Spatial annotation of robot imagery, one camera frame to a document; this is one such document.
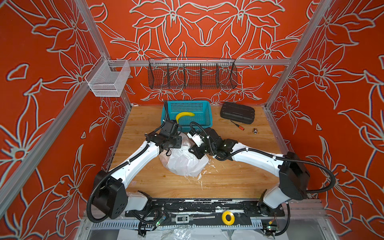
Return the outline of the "white plastic bag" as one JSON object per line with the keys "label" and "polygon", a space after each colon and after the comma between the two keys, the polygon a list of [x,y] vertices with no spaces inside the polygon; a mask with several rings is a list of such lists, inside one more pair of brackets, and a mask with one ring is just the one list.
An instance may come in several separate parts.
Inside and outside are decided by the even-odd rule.
{"label": "white plastic bag", "polygon": [[198,177],[202,170],[209,162],[207,156],[198,159],[195,155],[189,152],[189,149],[194,145],[187,135],[181,133],[182,145],[180,149],[170,149],[167,154],[163,151],[160,155],[160,161],[163,166],[170,172],[185,177]]}

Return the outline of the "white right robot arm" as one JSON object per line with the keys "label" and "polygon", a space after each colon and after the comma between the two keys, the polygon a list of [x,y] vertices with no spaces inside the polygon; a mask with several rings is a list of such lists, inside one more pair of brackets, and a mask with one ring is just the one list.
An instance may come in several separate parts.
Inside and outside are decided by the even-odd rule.
{"label": "white right robot arm", "polygon": [[246,163],[279,178],[279,183],[265,190],[258,201],[259,212],[263,215],[269,215],[284,202],[301,201],[308,197],[310,174],[296,154],[292,152],[286,155],[272,154],[250,148],[236,140],[223,140],[211,128],[204,131],[190,130],[187,136],[195,143],[189,152],[198,159],[211,155],[218,161]]}

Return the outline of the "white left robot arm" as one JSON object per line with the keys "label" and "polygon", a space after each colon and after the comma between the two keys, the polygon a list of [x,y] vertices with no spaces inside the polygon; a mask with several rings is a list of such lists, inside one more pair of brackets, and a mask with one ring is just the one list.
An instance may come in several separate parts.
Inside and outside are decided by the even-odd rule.
{"label": "white left robot arm", "polygon": [[101,170],[94,179],[94,186],[87,202],[88,219],[100,223],[107,218],[116,219],[129,211],[146,211],[150,196],[142,193],[127,193],[130,182],[152,159],[162,151],[179,149],[182,137],[164,137],[157,133],[146,135],[143,144],[123,163],[109,172]]}

